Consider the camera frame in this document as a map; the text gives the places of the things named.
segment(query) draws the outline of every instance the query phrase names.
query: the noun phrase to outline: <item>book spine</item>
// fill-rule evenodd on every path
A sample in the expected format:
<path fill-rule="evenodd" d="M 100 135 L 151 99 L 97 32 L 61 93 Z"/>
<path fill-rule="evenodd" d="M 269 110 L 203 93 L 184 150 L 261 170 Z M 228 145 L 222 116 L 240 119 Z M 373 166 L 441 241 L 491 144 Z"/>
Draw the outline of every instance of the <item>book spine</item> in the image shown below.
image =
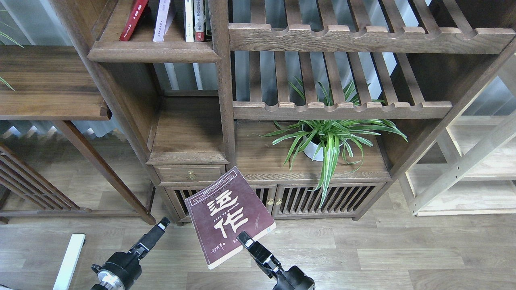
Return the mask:
<path fill-rule="evenodd" d="M 194 42 L 194 4 L 192 0 L 185 0 L 185 40 Z"/>
<path fill-rule="evenodd" d="M 129 19 L 125 23 L 124 30 L 120 35 L 120 41 L 129 41 L 131 35 L 133 35 L 134 29 L 138 20 L 140 20 L 141 15 L 143 14 L 143 10 L 147 6 L 149 0 L 136 0 L 133 6 L 133 10 L 131 10 L 131 14 L 129 15 Z"/>
<path fill-rule="evenodd" d="M 154 42 L 162 42 L 165 36 L 168 10 L 170 0 L 159 0 L 158 14 L 156 16 L 156 27 L 154 28 Z"/>
<path fill-rule="evenodd" d="M 193 12 L 195 15 L 195 41 L 204 41 L 204 0 L 194 0 Z"/>

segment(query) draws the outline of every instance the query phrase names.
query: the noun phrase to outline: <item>drawer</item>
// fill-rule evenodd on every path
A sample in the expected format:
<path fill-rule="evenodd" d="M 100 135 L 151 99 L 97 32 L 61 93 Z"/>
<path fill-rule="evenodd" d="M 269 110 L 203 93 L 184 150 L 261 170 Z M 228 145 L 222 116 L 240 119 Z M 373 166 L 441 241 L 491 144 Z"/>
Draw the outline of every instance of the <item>drawer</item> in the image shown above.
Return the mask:
<path fill-rule="evenodd" d="M 213 182 L 225 173 L 224 165 L 158 165 L 154 166 L 160 186 L 179 182 Z"/>

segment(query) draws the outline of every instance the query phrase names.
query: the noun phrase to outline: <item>robotic arm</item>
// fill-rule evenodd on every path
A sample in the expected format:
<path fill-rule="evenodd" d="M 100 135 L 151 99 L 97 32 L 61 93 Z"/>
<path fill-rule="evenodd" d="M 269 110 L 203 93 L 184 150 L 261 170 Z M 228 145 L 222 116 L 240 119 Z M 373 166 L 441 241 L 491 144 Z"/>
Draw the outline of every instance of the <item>robotic arm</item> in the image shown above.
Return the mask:
<path fill-rule="evenodd" d="M 315 290 L 315 282 L 304 274 L 298 266 L 283 270 L 280 261 L 262 244 L 254 241 L 245 231 L 238 235 L 238 240 L 248 250 L 260 269 L 269 277 L 276 279 L 272 290 Z"/>
<path fill-rule="evenodd" d="M 91 265 L 91 269 L 98 275 L 100 281 L 91 290 L 129 290 L 141 275 L 140 260 L 156 245 L 169 224 L 168 218 L 162 218 L 131 247 L 129 252 L 114 253 L 102 266 Z"/>

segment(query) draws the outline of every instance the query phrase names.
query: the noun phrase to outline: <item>white flower pot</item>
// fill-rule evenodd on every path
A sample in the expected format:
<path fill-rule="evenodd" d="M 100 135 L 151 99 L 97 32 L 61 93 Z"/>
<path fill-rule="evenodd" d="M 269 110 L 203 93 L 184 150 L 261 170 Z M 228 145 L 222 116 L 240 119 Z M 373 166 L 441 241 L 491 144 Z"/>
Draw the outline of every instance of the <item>white flower pot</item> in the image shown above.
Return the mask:
<path fill-rule="evenodd" d="M 303 153 L 308 156 L 310 159 L 315 161 L 322 161 L 324 158 L 323 149 L 319 149 L 319 152 L 315 154 L 315 151 L 317 150 L 318 144 L 315 144 L 314 142 L 310 142 L 308 146 L 303 150 Z"/>

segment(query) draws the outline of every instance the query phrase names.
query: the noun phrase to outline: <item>white book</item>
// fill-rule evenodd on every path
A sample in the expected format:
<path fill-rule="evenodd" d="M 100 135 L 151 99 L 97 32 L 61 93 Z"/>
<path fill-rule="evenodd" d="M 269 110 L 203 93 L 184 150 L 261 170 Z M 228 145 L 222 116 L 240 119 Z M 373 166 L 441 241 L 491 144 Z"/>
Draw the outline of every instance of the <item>white book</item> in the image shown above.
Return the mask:
<path fill-rule="evenodd" d="M 185 0 L 185 40 L 194 42 L 194 3 L 193 0 Z"/>
<path fill-rule="evenodd" d="M 204 41 L 204 22 L 206 17 L 204 16 L 204 0 L 193 0 L 193 15 L 195 20 L 195 41 Z"/>
<path fill-rule="evenodd" d="M 173 0 L 159 0 L 158 14 L 156 17 L 156 27 L 154 28 L 154 42 L 163 42 L 172 20 L 175 17 L 175 5 Z"/>

